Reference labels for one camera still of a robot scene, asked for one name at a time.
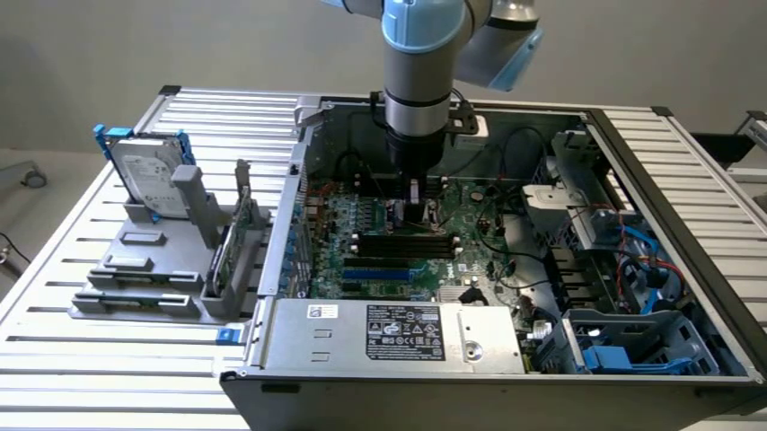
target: warning label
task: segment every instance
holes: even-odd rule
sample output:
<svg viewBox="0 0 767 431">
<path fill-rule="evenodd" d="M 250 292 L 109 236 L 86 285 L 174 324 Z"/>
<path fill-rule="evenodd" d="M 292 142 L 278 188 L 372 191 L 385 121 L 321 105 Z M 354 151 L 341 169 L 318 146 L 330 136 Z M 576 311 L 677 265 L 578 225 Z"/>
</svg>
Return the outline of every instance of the warning label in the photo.
<svg viewBox="0 0 767 431">
<path fill-rule="evenodd" d="M 440 307 L 368 305 L 365 353 L 373 361 L 442 361 Z"/>
</svg>

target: white sticker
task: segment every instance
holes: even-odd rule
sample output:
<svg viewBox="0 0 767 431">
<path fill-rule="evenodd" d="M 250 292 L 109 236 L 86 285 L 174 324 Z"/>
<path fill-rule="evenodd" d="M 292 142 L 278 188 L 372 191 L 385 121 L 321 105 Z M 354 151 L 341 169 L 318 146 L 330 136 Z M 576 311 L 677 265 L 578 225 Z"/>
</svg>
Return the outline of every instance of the white sticker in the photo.
<svg viewBox="0 0 767 431">
<path fill-rule="evenodd" d="M 306 319 L 336 319 L 337 305 L 329 303 L 316 303 L 309 305 Z"/>
<path fill-rule="evenodd" d="M 173 168 L 158 158 L 137 155 L 124 156 L 122 163 L 144 205 L 161 216 L 185 218 L 181 192 L 170 181 Z"/>
</svg>

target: chair wheel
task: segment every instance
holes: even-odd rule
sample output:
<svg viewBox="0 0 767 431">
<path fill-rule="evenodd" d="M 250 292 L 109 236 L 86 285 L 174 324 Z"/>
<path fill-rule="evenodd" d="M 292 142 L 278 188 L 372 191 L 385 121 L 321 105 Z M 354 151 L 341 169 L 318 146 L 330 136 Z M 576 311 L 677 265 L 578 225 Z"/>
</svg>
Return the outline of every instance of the chair wheel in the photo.
<svg viewBox="0 0 767 431">
<path fill-rule="evenodd" d="M 45 184 L 47 184 L 47 179 L 37 171 L 29 171 L 23 175 L 23 181 L 21 181 L 21 184 L 30 189 L 38 189 L 39 187 L 45 187 Z"/>
</svg>

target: floor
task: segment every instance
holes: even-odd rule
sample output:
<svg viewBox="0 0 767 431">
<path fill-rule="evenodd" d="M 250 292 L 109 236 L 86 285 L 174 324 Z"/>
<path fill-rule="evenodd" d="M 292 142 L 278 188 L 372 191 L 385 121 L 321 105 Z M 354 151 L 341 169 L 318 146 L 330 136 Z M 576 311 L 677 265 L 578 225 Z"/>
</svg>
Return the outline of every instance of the floor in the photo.
<svg viewBox="0 0 767 431">
<path fill-rule="evenodd" d="M 0 168 L 25 160 L 39 165 L 47 185 L 41 189 L 0 185 L 0 232 L 33 259 L 105 161 L 98 153 L 0 149 Z M 13 259 L 22 264 L 17 256 Z M 0 275 L 0 299 L 11 286 L 13 281 Z"/>
</svg>

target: motherboard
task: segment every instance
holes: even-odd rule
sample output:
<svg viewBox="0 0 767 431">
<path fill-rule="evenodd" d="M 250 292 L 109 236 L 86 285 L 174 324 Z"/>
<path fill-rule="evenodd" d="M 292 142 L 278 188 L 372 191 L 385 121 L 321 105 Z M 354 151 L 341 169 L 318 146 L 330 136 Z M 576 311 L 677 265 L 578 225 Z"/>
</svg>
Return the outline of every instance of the motherboard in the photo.
<svg viewBox="0 0 767 431">
<path fill-rule="evenodd" d="M 445 182 L 417 222 L 406 220 L 401 200 L 362 196 L 346 183 L 312 190 L 310 297 L 450 302 L 474 287 L 490 304 L 513 302 L 496 283 L 513 262 L 488 248 L 506 250 L 497 185 Z"/>
</svg>

